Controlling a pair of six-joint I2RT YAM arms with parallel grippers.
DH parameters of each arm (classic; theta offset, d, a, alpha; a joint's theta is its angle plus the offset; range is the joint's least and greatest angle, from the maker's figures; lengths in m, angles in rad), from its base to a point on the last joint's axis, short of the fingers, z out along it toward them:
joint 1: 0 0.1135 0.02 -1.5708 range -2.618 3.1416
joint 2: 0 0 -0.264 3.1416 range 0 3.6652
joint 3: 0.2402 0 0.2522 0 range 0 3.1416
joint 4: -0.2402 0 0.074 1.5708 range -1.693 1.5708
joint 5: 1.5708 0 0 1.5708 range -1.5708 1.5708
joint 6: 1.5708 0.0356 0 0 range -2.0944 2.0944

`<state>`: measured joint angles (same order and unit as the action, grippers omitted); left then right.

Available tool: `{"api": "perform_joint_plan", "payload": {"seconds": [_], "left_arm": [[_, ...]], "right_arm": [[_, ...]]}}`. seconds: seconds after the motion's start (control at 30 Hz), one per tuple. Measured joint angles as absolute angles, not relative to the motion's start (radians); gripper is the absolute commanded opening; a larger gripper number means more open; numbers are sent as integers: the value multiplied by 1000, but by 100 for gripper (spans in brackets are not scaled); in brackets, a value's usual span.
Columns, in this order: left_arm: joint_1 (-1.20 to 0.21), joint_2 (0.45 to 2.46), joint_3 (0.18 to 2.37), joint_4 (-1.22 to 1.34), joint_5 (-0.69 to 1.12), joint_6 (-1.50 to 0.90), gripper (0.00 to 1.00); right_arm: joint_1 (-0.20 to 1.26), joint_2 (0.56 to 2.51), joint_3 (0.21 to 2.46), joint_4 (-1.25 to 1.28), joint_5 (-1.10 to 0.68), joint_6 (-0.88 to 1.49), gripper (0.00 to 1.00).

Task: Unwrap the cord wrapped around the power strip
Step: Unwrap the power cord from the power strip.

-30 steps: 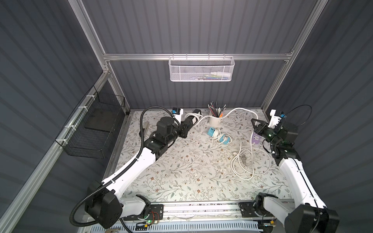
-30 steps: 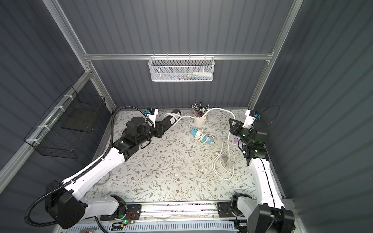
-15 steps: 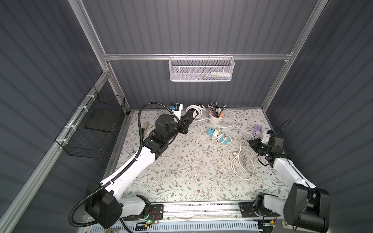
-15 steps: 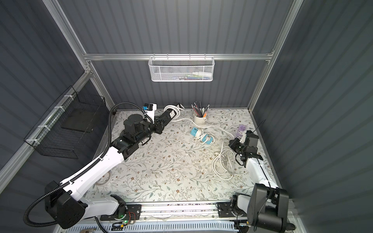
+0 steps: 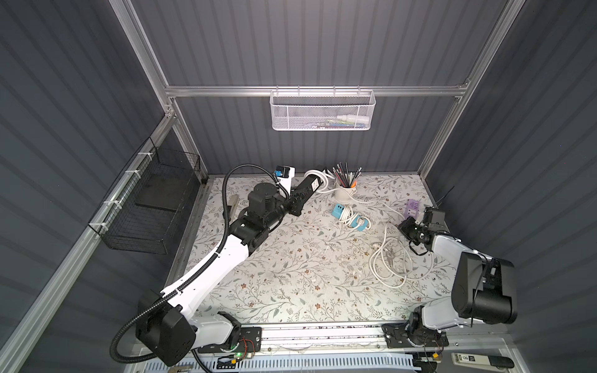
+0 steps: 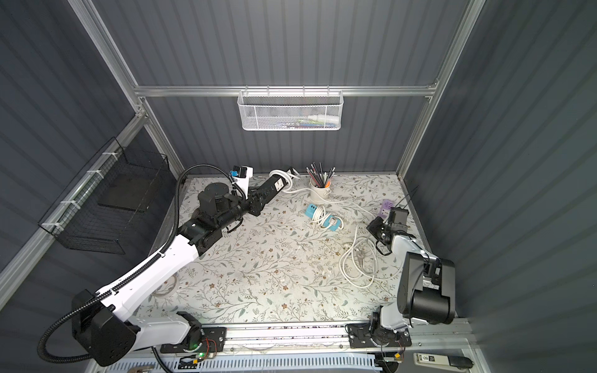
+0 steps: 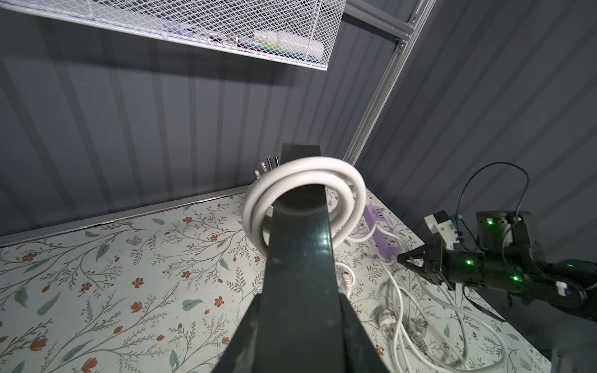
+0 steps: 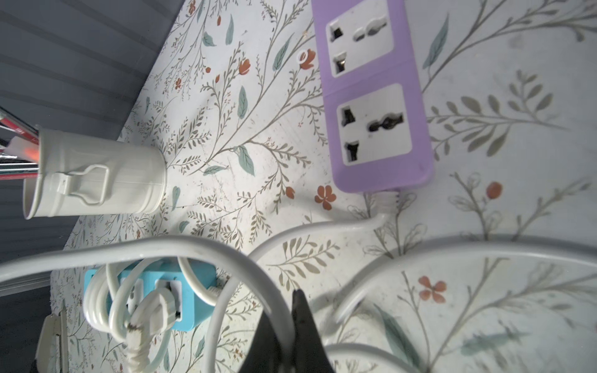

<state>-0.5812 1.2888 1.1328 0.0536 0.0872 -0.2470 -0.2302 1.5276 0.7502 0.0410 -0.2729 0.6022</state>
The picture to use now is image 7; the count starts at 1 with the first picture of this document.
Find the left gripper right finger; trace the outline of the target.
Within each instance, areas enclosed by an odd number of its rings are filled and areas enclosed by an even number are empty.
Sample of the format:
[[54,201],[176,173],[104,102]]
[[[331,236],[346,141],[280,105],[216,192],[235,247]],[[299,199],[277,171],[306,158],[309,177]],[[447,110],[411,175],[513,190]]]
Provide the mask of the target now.
[[340,294],[339,298],[345,351],[345,371],[350,373],[388,373],[388,368],[377,354],[374,344],[368,337],[347,296]]

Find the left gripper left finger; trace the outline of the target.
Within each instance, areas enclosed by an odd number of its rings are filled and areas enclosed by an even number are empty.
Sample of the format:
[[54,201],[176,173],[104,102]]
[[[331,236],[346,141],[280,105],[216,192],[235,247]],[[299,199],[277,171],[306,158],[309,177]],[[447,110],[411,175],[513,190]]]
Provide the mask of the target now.
[[252,372],[257,343],[261,294],[250,303],[228,347],[213,368],[213,373]]

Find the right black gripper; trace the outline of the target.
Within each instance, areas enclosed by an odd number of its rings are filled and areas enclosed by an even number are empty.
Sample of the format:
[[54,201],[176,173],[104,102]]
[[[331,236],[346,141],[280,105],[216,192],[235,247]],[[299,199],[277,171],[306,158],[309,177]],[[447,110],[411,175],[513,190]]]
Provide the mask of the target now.
[[[451,292],[454,292],[455,284],[446,277],[443,264],[444,253],[445,250],[441,245],[423,245],[401,253],[397,257],[397,263],[437,286],[445,284]],[[409,261],[419,259],[423,259],[422,265]]]

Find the purple power strip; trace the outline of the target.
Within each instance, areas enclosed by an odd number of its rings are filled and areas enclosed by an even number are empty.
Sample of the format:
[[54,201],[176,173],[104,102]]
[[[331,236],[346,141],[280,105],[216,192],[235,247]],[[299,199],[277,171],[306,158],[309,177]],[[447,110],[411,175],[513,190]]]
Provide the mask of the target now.
[[380,207],[367,205],[364,218],[381,257],[389,260],[403,252],[402,240],[393,233]]

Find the black power strip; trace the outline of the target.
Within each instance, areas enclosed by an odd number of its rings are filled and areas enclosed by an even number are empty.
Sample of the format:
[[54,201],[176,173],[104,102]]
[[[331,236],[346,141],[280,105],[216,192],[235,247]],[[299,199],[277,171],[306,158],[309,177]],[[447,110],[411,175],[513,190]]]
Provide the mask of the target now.
[[320,177],[274,203],[258,316],[255,372],[343,372],[344,340]]

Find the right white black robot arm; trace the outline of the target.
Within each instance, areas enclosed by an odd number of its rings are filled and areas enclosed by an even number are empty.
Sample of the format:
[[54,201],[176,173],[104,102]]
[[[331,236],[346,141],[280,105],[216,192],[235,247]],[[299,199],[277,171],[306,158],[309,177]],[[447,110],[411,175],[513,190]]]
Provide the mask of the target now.
[[444,211],[426,217],[431,244],[397,256],[398,264],[436,285],[489,288],[528,305],[546,302],[569,315],[596,320],[596,265],[583,260],[548,263],[534,238],[528,211],[480,211],[475,252],[456,251],[460,239]]

